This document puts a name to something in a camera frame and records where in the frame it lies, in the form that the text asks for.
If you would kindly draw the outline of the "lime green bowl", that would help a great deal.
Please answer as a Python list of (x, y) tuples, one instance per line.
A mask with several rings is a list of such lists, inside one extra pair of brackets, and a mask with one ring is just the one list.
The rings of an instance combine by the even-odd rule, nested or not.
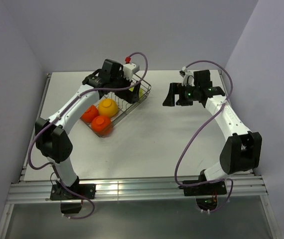
[(140, 88), (139, 89), (139, 98), (141, 98), (143, 96), (143, 90), (142, 90), (142, 88)]

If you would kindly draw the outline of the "yellow-orange bowl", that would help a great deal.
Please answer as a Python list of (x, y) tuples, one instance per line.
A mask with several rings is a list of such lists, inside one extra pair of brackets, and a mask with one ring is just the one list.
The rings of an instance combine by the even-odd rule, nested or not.
[(112, 118), (118, 113), (118, 105), (112, 99), (103, 99), (98, 104), (98, 112), (101, 116)]

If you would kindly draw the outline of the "red-orange bowl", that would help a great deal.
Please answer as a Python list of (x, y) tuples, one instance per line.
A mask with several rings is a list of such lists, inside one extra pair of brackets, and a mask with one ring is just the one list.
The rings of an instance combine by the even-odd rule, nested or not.
[(97, 116), (91, 122), (94, 132), (106, 133), (110, 129), (111, 119), (107, 116)]
[(84, 123), (91, 123), (94, 118), (99, 115), (98, 109), (95, 105), (91, 105), (81, 116)]

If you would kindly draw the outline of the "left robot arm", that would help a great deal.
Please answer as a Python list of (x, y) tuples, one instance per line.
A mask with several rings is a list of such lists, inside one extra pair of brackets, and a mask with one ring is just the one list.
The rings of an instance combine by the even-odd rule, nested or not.
[(102, 68), (85, 77), (77, 92), (60, 110), (35, 122), (32, 145), (48, 159), (58, 178), (58, 185), (62, 187), (61, 192), (68, 199), (76, 198), (80, 192), (79, 177), (70, 160), (73, 145), (68, 134), (86, 109), (110, 92), (130, 104), (136, 103), (141, 83), (133, 83), (133, 76), (139, 69), (137, 63), (127, 61), (122, 65), (106, 59)]

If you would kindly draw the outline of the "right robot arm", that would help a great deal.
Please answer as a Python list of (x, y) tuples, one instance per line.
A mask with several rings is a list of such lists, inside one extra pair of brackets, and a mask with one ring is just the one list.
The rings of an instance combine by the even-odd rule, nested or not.
[(201, 171), (199, 191), (209, 194), (215, 182), (241, 171), (258, 167), (262, 136), (251, 131), (236, 115), (221, 87), (214, 87), (209, 70), (191, 72), (182, 68), (182, 83), (170, 83), (168, 94), (162, 103), (165, 107), (191, 106), (198, 102), (211, 114), (225, 138), (225, 144), (217, 163)]

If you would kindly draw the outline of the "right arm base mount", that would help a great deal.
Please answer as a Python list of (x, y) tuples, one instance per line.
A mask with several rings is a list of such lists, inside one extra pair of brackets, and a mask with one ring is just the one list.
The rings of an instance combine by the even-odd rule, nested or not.
[(218, 207), (218, 196), (226, 195), (227, 189), (223, 181), (207, 183), (198, 186), (178, 186), (185, 197), (196, 197), (196, 204), (200, 210), (210, 213)]

